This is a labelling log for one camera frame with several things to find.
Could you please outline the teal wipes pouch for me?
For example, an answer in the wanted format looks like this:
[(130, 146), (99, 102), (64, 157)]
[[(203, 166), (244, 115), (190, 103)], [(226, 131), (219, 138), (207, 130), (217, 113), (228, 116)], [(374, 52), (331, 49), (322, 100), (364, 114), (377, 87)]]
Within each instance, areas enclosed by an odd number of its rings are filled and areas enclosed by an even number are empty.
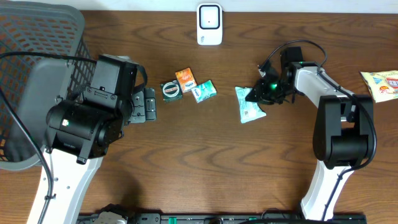
[(240, 86), (235, 87), (235, 92), (239, 103), (240, 121), (242, 124), (266, 116), (266, 113), (260, 109), (257, 103), (246, 101), (246, 97), (251, 90), (252, 88)]

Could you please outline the dark green round-label box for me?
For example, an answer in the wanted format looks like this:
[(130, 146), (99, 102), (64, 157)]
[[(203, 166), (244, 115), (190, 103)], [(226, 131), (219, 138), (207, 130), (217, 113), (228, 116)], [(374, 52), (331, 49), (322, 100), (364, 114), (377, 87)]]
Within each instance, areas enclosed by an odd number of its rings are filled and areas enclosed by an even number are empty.
[(182, 89), (177, 80), (161, 83), (160, 87), (162, 90), (163, 100), (166, 103), (181, 100), (183, 98)]

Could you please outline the small teal tissue pack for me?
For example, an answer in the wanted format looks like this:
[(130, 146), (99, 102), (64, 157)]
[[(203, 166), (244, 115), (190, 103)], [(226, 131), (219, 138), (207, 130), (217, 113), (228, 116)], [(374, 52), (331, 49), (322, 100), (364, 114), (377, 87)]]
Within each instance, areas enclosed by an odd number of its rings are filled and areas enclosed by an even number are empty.
[(216, 88), (214, 87), (211, 80), (208, 80), (205, 83), (193, 87), (191, 91), (197, 103), (216, 96), (217, 94)]

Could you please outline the orange small tissue pack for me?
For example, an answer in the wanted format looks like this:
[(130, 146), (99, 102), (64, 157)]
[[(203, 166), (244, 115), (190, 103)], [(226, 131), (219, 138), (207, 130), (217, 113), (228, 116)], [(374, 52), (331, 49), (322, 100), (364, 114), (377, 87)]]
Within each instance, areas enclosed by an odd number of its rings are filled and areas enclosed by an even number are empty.
[(175, 75), (183, 93), (186, 93), (197, 86), (197, 82), (190, 68), (177, 71), (175, 72)]

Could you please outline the yellow wet wipes pack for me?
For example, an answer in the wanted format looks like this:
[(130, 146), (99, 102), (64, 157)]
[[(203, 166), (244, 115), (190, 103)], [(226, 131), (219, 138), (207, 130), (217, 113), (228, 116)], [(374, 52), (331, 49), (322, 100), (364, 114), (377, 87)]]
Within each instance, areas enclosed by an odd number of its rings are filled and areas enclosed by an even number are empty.
[(397, 70), (360, 74), (376, 103), (397, 99)]

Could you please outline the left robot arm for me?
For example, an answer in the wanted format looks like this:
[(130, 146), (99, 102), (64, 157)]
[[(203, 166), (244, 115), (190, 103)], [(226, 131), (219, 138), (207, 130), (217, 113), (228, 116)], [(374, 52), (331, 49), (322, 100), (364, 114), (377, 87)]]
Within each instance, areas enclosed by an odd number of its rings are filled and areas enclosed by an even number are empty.
[(125, 126), (156, 119), (153, 88), (119, 93), (88, 86), (83, 101), (63, 100), (47, 114), (44, 167), (28, 223), (75, 223), (88, 186)]

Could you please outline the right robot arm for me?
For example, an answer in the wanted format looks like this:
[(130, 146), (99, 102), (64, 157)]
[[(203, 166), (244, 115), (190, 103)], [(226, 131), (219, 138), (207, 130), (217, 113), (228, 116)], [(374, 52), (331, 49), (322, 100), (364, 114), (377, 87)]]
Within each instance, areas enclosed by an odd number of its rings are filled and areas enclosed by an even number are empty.
[(313, 151), (317, 158), (312, 182), (300, 202), (306, 220), (329, 221), (343, 186), (376, 152), (373, 101), (339, 86), (319, 63), (302, 59), (282, 62), (282, 74), (267, 65), (245, 100), (263, 105), (282, 104), (296, 93), (316, 107)]

